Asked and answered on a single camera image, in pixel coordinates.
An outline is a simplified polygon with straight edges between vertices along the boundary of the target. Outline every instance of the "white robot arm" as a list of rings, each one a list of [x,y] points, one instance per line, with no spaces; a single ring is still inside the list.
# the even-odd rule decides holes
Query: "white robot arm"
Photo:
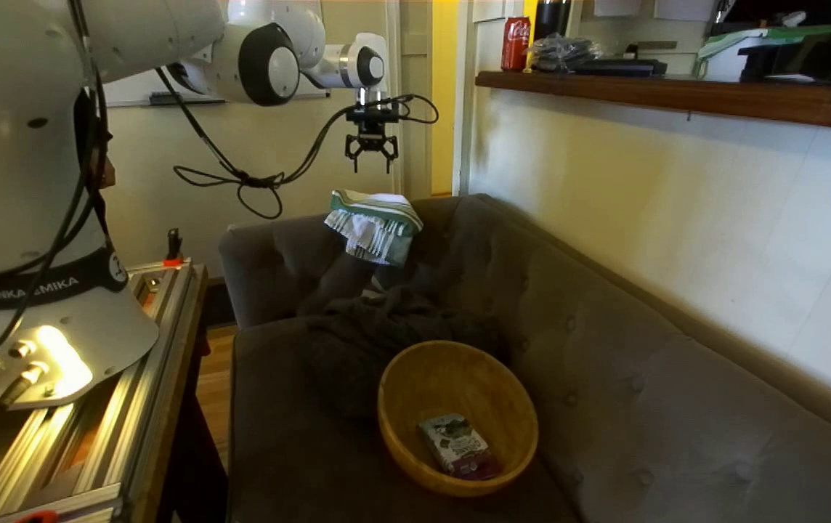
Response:
[[[378,34],[349,47],[322,42],[315,15],[270,15],[261,0],[238,0],[231,15],[218,0],[0,0],[0,380],[13,377],[4,355],[17,347],[62,355],[52,383],[39,387],[45,395],[6,406],[74,400],[157,337],[90,217],[97,190],[88,187],[90,152],[77,148],[78,92],[167,63],[184,63],[196,87],[261,106],[289,103],[299,77],[366,95],[381,87],[386,43]],[[360,123],[372,120],[385,117],[366,106]]]

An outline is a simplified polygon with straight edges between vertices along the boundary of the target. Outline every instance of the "small object in bowl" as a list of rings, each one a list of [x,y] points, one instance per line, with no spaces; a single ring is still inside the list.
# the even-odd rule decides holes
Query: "small object in bowl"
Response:
[[[498,475],[492,444],[460,415],[436,415],[418,421],[418,434],[431,444],[440,469],[463,480],[487,480]]]

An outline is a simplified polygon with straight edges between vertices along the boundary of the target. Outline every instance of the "paper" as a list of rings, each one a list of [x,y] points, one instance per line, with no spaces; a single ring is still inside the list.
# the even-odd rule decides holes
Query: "paper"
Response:
[[[712,21],[718,0],[654,0],[654,18],[661,21]]]
[[[641,18],[643,0],[593,0],[593,18]]]

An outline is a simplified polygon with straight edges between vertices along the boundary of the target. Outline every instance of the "gray couch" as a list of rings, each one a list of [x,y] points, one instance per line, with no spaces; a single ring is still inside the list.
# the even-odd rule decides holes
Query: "gray couch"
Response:
[[[495,319],[542,415],[530,475],[488,499],[411,482],[372,421],[344,418],[296,350],[305,316],[372,268],[322,217],[232,226],[232,520],[831,523],[831,421],[684,332],[670,310],[508,204],[415,204],[405,278]]]

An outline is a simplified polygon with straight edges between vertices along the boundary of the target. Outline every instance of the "couch armrest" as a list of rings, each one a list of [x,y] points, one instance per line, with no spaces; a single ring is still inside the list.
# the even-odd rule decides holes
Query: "couch armrest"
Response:
[[[344,254],[325,215],[231,226],[221,236],[221,270],[238,326],[260,326],[360,294],[372,264]]]

